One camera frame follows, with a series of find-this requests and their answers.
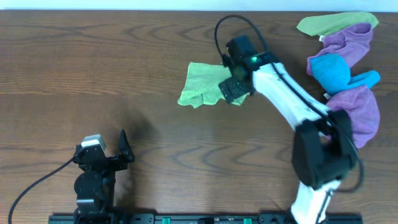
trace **light green cloth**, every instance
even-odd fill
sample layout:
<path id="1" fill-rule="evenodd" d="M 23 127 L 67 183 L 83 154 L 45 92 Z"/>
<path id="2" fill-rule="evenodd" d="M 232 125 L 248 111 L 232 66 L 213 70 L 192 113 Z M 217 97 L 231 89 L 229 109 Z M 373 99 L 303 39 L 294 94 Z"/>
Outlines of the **light green cloth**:
<path id="1" fill-rule="evenodd" d="M 202 104 L 215 105 L 219 99 L 224 99 L 218 84 L 229 77 L 231 72 L 222 65 L 191 62 L 185 87 L 177 103 L 182 106 L 192 105 L 194 108 Z M 239 97 L 232 104 L 242 104 L 246 96 Z"/>
<path id="2" fill-rule="evenodd" d="M 297 29 L 305 34 L 330 35 L 360 22 L 370 22 L 372 28 L 379 24 L 369 12 L 342 12 L 325 16 L 310 16 L 302 19 Z"/>

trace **blue cloth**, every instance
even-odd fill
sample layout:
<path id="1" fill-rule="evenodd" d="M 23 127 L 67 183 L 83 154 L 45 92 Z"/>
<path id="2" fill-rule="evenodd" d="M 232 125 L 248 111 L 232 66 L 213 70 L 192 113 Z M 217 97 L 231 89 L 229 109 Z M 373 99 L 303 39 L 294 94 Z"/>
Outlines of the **blue cloth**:
<path id="1" fill-rule="evenodd" d="M 380 80 L 379 73 L 374 70 L 351 77 L 349 66 L 338 54 L 326 54 L 311 59 L 311 68 L 313 76 L 331 96 L 360 85 L 366 85 L 370 89 Z"/>

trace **wood grain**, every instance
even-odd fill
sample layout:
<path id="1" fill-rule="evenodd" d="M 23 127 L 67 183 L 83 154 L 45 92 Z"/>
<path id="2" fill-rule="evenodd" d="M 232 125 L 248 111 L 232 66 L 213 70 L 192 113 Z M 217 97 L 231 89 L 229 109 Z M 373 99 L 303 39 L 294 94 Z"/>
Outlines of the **wood grain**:
<path id="1" fill-rule="evenodd" d="M 16 197 L 101 133 L 115 151 L 126 129 L 137 161 L 117 174 L 115 204 L 131 212 L 257 213 L 288 209 L 299 181 L 290 164 L 293 132 L 262 96 L 240 107 L 224 101 L 177 104 L 189 62 L 217 64 L 213 29 L 226 12 L 0 11 L 0 223 Z M 242 13 L 256 24 L 289 73 L 315 98 L 324 90 L 305 74 L 322 45 L 295 26 L 314 12 Z M 376 137 L 360 149 L 366 179 L 336 195 L 330 212 L 360 212 L 365 223 L 398 218 L 398 14 L 376 14 L 371 51 L 353 74 L 375 69 L 381 112 Z M 230 21 L 220 44 L 253 32 Z M 69 165 L 33 188 L 14 223 L 46 223 L 76 207 Z M 345 186 L 354 184 L 352 172 Z"/>

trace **green connector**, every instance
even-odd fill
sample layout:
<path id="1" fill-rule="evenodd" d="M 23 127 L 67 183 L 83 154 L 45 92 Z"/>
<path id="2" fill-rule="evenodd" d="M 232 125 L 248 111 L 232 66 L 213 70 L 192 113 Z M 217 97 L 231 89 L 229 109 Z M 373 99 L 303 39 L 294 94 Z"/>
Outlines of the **green connector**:
<path id="1" fill-rule="evenodd" d="M 251 224 L 251 218 L 244 218 L 243 224 Z"/>
<path id="2" fill-rule="evenodd" d="M 162 219 L 162 224 L 171 224 L 172 219 L 171 218 L 163 218 Z"/>

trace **crumpled fabric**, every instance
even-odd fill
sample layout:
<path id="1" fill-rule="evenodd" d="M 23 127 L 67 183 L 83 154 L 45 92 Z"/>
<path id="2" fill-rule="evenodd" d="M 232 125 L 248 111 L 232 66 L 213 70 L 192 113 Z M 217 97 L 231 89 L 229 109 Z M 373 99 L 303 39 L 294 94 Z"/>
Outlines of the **crumpled fabric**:
<path id="1" fill-rule="evenodd" d="M 326 105 L 333 111 L 347 111 L 357 148 L 363 147 L 376 135 L 379 129 L 380 113 L 376 99 L 366 85 L 341 91 L 332 96 Z"/>
<path id="2" fill-rule="evenodd" d="M 297 29 L 310 36 L 330 35 L 360 22 L 368 22 L 373 28 L 379 24 L 377 18 L 369 12 L 342 12 L 306 17 L 300 21 Z"/>
<path id="3" fill-rule="evenodd" d="M 331 95 L 361 85 L 372 88 L 380 80 L 377 71 L 371 70 L 351 77 L 351 71 L 342 56 L 326 54 L 311 59 L 314 78 Z"/>
<path id="4" fill-rule="evenodd" d="M 177 103 L 197 108 L 203 104 L 215 105 L 224 96 L 218 84 L 231 77 L 229 68 L 222 65 L 208 65 L 191 62 L 188 66 L 187 80 Z M 232 104 L 241 105 L 248 94 L 234 100 Z"/>
<path id="5" fill-rule="evenodd" d="M 311 59 L 334 53 L 342 56 L 351 68 L 370 50 L 373 38 L 372 24 L 362 22 L 352 25 L 323 39 L 323 49 L 307 59 L 307 74 L 312 75 Z"/>

